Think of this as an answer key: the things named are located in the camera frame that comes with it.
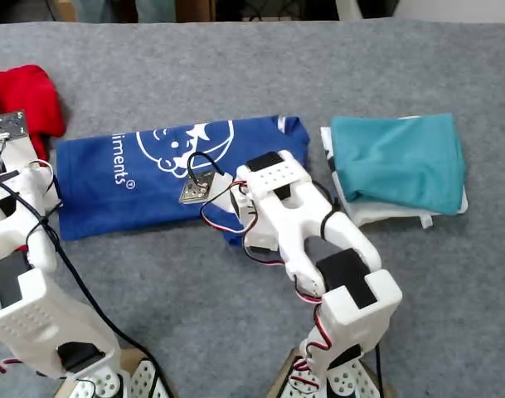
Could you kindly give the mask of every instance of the gray felt mat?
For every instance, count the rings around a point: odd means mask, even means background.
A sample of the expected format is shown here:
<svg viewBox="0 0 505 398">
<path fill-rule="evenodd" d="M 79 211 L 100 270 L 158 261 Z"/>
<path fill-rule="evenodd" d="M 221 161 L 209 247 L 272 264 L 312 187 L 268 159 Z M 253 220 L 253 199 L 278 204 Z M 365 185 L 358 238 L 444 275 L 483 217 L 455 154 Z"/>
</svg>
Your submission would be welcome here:
<svg viewBox="0 0 505 398">
<path fill-rule="evenodd" d="M 505 397 L 505 26 L 0 26 L 0 70 L 30 62 L 61 93 L 66 139 L 297 114 L 312 135 L 311 173 L 330 189 L 318 128 L 334 115 L 452 112 L 469 212 L 428 231 L 415 220 L 363 228 L 404 292 L 382 344 L 384 376 L 403 398 Z M 310 246 L 315 258 L 329 251 Z M 283 269 L 254 264 L 200 221 L 66 249 L 182 397 L 263 396 L 312 326 Z M 62 267 L 55 278 L 81 297 Z M 0 397 L 51 396 L 54 387 L 24 366 L 0 376 Z"/>
</svg>

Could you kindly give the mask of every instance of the teal cloth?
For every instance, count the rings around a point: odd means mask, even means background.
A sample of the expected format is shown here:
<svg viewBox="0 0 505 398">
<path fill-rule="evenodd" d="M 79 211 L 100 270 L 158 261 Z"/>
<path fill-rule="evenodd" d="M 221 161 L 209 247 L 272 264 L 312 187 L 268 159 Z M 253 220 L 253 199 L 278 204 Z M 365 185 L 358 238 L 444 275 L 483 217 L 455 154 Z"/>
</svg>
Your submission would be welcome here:
<svg viewBox="0 0 505 398">
<path fill-rule="evenodd" d="M 347 201 L 382 201 L 454 215 L 464 158 L 452 114 L 334 118 L 335 168 Z"/>
</svg>

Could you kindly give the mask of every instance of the blue drawstring bag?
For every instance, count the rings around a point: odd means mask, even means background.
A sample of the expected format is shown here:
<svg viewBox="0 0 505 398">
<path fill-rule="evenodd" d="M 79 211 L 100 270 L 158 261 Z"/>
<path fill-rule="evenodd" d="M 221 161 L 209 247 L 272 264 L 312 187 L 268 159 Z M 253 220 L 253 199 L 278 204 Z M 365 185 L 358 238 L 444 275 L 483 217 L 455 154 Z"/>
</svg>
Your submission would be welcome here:
<svg viewBox="0 0 505 398">
<path fill-rule="evenodd" d="M 452 114 L 332 120 L 335 169 L 347 201 L 380 201 L 455 215 L 464 159 Z"/>
<path fill-rule="evenodd" d="M 59 141 L 61 236 L 75 240 L 197 218 L 200 204 L 179 202 L 192 153 L 207 153 L 222 171 L 235 176 L 240 165 L 269 151 L 287 149 L 305 164 L 308 142 L 299 118 L 278 116 Z M 196 157 L 192 169 L 199 173 L 213 167 Z M 209 217 L 239 229 L 234 215 L 215 206 L 210 206 Z M 240 237 L 225 236 L 240 244 Z"/>
</svg>

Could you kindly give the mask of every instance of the red cloth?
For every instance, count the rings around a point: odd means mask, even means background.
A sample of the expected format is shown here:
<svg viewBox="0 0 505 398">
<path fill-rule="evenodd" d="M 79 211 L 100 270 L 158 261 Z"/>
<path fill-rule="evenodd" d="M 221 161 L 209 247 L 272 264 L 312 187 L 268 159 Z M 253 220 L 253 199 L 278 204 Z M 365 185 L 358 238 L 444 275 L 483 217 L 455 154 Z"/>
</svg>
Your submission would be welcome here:
<svg viewBox="0 0 505 398">
<path fill-rule="evenodd" d="M 22 109 L 36 155 L 47 160 L 42 136 L 60 137 L 66 126 L 55 86 L 40 66 L 25 65 L 0 72 L 0 113 Z"/>
</svg>

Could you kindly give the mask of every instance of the cartoon face print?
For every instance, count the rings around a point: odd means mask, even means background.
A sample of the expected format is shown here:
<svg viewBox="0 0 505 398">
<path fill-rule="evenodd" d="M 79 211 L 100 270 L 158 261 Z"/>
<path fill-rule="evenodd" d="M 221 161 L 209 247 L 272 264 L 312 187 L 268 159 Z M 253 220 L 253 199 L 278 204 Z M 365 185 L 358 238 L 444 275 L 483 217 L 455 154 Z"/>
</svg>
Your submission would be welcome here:
<svg viewBox="0 0 505 398">
<path fill-rule="evenodd" d="M 225 156 L 234 138 L 234 126 L 228 122 L 195 124 L 191 128 L 136 132 L 138 145 L 145 157 L 154 161 L 163 172 L 176 178 L 187 175 L 187 160 L 196 151 L 210 155 L 216 162 Z M 204 158 L 192 160 L 192 169 L 210 163 Z"/>
</svg>

